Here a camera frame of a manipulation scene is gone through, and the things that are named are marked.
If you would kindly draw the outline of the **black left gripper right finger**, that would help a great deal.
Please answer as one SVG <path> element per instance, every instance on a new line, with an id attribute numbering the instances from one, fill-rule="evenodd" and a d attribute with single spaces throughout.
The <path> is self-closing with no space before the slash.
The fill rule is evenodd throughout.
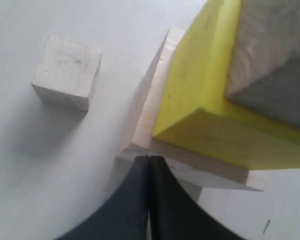
<path id="1" fill-rule="evenodd" d="M 241 240 L 205 212 L 162 156 L 150 156 L 149 214 L 153 240 Z"/>

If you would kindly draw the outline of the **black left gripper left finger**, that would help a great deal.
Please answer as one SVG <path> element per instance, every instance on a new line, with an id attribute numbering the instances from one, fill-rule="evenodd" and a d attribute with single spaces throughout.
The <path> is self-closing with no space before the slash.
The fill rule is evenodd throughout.
<path id="1" fill-rule="evenodd" d="M 145 240 L 148 225 L 150 158 L 135 158 L 109 199 L 59 240 Z"/>

